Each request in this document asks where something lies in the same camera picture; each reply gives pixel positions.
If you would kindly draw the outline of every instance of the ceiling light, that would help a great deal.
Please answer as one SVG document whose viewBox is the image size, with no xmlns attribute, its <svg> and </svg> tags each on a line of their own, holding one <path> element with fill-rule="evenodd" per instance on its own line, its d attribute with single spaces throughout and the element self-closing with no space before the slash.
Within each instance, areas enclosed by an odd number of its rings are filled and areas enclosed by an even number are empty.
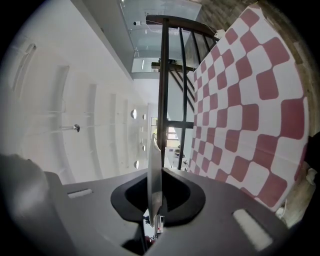
<svg viewBox="0 0 320 256">
<path fill-rule="evenodd" d="M 136 119 L 137 118 L 137 110 L 136 109 L 132 110 L 130 115 L 133 119 Z"/>
<path fill-rule="evenodd" d="M 139 168 L 139 160 L 135 161 L 133 166 L 134 166 L 134 168 L 138 169 Z"/>
</svg>

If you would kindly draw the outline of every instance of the checkerboard pattern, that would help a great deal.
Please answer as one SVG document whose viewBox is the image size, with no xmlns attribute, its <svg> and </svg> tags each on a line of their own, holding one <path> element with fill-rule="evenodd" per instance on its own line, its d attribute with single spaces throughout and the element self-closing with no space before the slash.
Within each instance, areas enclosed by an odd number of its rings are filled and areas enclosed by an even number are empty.
<svg viewBox="0 0 320 256">
<path fill-rule="evenodd" d="M 303 162 L 309 113 L 295 60 L 257 5 L 202 61 L 194 88 L 189 171 L 276 211 Z"/>
</svg>

